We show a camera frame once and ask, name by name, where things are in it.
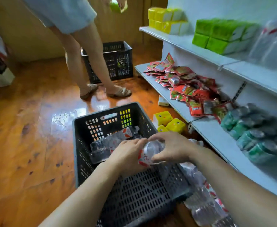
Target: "white shelf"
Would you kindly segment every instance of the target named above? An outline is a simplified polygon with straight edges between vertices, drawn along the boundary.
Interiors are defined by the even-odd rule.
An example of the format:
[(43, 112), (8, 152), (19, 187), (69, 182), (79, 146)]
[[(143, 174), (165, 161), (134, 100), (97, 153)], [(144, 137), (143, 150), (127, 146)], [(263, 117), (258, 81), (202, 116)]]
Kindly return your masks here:
[(265, 166), (256, 166), (243, 155), (236, 141), (220, 127), (217, 120), (201, 118), (193, 121), (192, 125), (233, 168), (277, 195), (277, 159)]
[(186, 122), (191, 122), (193, 120), (195, 120), (196, 118), (192, 117), (190, 115), (190, 111), (188, 106), (186, 105), (185, 102), (181, 102), (178, 100), (172, 100), (170, 99), (170, 91), (168, 88), (163, 87), (162, 85), (160, 85), (159, 83), (155, 82), (155, 77), (153, 76), (148, 76), (146, 75), (146, 73), (143, 73), (143, 71), (145, 71), (147, 69), (147, 65), (149, 65), (149, 63), (146, 64), (140, 64), (135, 66), (135, 69), (137, 70), (137, 72), (139, 72), (141, 74), (141, 76), (147, 80), (147, 82), (164, 98), (166, 99), (169, 104), (171, 105), (171, 107), (174, 108), (174, 110), (177, 111), (177, 113), (186, 121)]
[(158, 38), (162, 41), (166, 41), (180, 49), (183, 49), (184, 51), (187, 51), (189, 53), (192, 53), (206, 61), (209, 61), (210, 63), (216, 64), (218, 66), (224, 65), (224, 64), (230, 64), (233, 62), (238, 62), (237, 59), (233, 59), (230, 57), (222, 56), (217, 53), (214, 53), (210, 50), (203, 49), (201, 47), (198, 47), (194, 44), (192, 44), (193, 35), (184, 35), (184, 36), (178, 36), (178, 35), (169, 35), (166, 33), (163, 33), (159, 30), (150, 28), (150, 27), (140, 27), (140, 31), (143, 31), (155, 38)]
[(277, 96), (277, 71), (245, 61), (224, 65), (223, 69), (241, 76)]

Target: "light blue shorts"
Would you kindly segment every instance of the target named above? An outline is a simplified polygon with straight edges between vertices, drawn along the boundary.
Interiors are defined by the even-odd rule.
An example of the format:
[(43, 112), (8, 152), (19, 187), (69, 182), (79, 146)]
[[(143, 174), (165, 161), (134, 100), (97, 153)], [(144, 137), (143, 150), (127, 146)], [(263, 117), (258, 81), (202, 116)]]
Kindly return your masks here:
[(88, 26), (96, 12), (87, 0), (23, 0), (46, 27), (70, 34)]

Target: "sandal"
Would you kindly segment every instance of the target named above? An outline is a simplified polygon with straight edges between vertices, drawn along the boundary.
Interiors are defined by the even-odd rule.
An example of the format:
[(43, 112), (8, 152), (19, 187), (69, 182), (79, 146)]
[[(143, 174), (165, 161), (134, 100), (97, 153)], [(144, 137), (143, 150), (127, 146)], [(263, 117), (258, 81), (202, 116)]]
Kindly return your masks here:
[(109, 97), (127, 97), (127, 96), (131, 95), (131, 93), (132, 93), (131, 90), (129, 90), (125, 87), (120, 87), (120, 86), (116, 86), (116, 87), (119, 87), (118, 92), (115, 94), (107, 93), (107, 96), (109, 96)]
[(80, 95), (81, 99), (87, 99), (90, 96), (90, 93), (94, 92), (99, 87), (96, 84), (87, 84), (87, 86), (90, 87), (90, 91), (88, 91), (88, 93), (85, 95)]

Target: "plastic basket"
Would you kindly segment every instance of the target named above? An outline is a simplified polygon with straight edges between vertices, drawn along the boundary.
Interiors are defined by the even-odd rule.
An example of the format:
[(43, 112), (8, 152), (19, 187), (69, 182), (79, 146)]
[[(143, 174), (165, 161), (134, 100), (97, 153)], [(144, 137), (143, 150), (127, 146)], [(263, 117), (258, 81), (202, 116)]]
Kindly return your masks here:
[[(91, 163), (88, 155), (91, 153), (90, 143), (128, 126), (139, 126), (139, 133), (146, 138), (157, 132), (139, 103), (125, 104), (73, 120), (76, 187), (97, 166)], [(134, 176), (120, 177), (104, 204), (97, 225), (140, 225), (172, 211), (175, 201), (190, 192), (190, 184), (178, 164), (159, 164)]]
[[(133, 77), (132, 48), (124, 41), (103, 43), (103, 55), (106, 61), (111, 80), (121, 80)], [(89, 57), (82, 49), (82, 57), (92, 84), (101, 81), (93, 72)]]

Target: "floor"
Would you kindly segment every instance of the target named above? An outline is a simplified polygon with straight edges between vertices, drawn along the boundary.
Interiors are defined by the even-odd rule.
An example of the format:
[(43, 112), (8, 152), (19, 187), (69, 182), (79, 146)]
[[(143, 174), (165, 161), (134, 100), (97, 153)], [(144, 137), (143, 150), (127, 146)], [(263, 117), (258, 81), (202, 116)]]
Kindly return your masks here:
[[(135, 47), (133, 65), (160, 60), (161, 52), (160, 43)], [(64, 58), (24, 64), (14, 73), (13, 84), (0, 88), (0, 227), (37, 226), (75, 190), (74, 118), (134, 101), (150, 118), (167, 109), (179, 118), (157, 105), (158, 93), (142, 78), (117, 82), (132, 90), (126, 99), (107, 98), (100, 86), (82, 101)]]

